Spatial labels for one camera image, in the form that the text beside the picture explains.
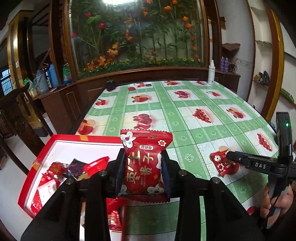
gold column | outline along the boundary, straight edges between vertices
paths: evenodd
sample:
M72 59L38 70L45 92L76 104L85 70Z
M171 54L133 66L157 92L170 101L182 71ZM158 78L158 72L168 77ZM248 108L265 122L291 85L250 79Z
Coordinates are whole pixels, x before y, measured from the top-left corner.
M9 23L7 56L13 88L23 87L27 77L33 80L36 72L32 36L33 11L21 10ZM32 128L42 127L25 95L18 97L22 112Z

table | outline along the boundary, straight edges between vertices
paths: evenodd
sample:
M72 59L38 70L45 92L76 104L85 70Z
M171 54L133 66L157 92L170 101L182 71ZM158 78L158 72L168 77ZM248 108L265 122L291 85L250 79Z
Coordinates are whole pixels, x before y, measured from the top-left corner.
M195 113L201 109L206 122ZM150 120L137 123L133 116L148 114ZM217 176L247 210L259 206L267 175L240 166L234 175L220 177L210 153L230 149L277 157L274 131L247 102L218 83L202 81L156 81L119 86L104 92L90 108L77 134L119 136L120 129L135 127L170 131L173 142L167 147L172 160L196 177L209 180ZM269 144L259 144L258 134ZM178 199L166 204L130 202L127 207L126 234L129 239L173 240L178 218ZM205 213L201 197L202 240L205 240Z

glass display case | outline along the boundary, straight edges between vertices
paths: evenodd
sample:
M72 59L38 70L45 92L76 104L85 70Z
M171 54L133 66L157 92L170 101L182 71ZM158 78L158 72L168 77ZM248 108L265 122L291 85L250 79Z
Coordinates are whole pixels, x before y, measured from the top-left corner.
M78 79L129 69L205 66L200 0L70 0Z

white floor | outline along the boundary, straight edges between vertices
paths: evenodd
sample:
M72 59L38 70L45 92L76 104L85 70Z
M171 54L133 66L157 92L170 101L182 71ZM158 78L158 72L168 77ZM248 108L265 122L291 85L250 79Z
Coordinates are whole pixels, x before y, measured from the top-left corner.
M49 137L41 139L46 143ZM18 136L11 137L6 142L21 162L30 169L36 157L28 147ZM10 158L6 158L0 171L0 219L16 240L20 240L32 220L17 204L25 179L26 175Z

